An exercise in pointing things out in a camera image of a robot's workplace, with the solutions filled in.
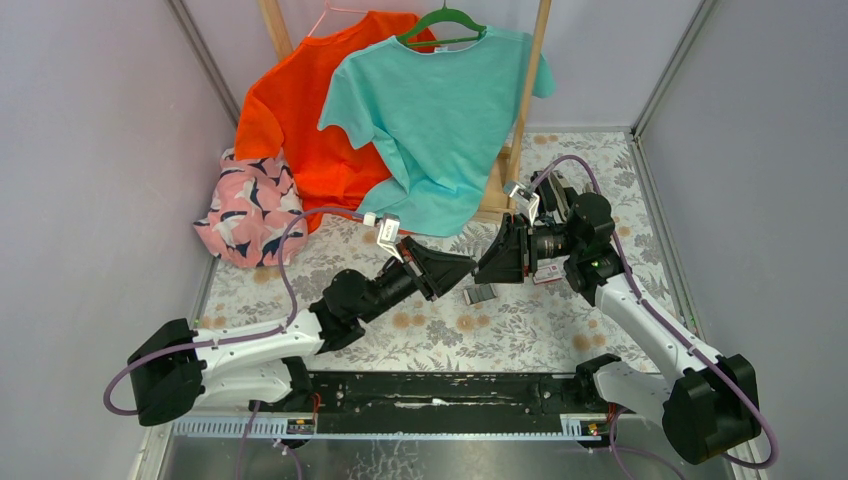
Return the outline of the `red staple box sleeve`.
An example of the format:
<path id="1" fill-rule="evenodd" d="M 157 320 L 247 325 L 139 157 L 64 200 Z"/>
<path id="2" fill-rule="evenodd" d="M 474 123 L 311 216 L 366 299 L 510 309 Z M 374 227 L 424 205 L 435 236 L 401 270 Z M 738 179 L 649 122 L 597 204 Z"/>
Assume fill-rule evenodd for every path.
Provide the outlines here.
<path id="1" fill-rule="evenodd" d="M 532 275 L 532 280 L 535 285 L 557 282 L 562 280 L 564 275 L 559 265 L 549 264 L 540 266 Z"/>

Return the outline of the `beige and black stapler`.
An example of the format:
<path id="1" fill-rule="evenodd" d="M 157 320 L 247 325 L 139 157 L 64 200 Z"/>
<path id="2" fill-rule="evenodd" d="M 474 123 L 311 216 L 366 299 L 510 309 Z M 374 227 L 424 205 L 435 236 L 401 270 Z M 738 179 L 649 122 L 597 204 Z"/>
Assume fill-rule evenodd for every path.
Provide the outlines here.
<path id="1" fill-rule="evenodd" d="M 551 173 L 544 179 L 536 192 L 540 195 L 540 212 L 551 217 L 556 215 L 562 222 L 567 220 L 578 197 L 577 190 L 558 172 Z"/>

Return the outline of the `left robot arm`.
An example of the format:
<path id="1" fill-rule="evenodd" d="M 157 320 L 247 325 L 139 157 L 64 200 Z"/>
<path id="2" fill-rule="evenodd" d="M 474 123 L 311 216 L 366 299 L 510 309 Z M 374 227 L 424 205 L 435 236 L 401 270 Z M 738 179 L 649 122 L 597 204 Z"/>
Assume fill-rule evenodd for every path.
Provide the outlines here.
<path id="1" fill-rule="evenodd" d="M 410 237 L 374 278 L 338 272 L 319 300 L 278 325 L 229 330 L 192 329 L 166 322 L 128 358 L 142 426 L 176 420 L 196 407 L 259 403 L 288 411 L 310 397 L 307 357 L 341 350 L 362 338 L 365 324 L 415 293 L 435 301 L 476 267 L 469 256 L 429 249 Z"/>

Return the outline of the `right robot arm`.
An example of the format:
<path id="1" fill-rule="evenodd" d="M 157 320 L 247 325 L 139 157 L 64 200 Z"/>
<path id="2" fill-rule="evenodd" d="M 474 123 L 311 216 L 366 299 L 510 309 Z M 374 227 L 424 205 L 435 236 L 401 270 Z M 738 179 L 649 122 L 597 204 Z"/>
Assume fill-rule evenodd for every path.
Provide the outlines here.
<path id="1" fill-rule="evenodd" d="M 762 425 L 756 374 L 741 355 L 725 356 L 655 305 L 613 246 L 608 200 L 594 192 L 566 195 L 562 222 L 537 224 L 539 197 L 515 184 L 518 210 L 504 215 L 484 253 L 478 284 L 520 284 L 541 274 L 540 261 L 563 259 L 570 288 L 614 320 L 660 374 L 644 374 L 606 354 L 578 366 L 575 402 L 597 412 L 608 403 L 659 425 L 691 464 L 758 437 Z"/>

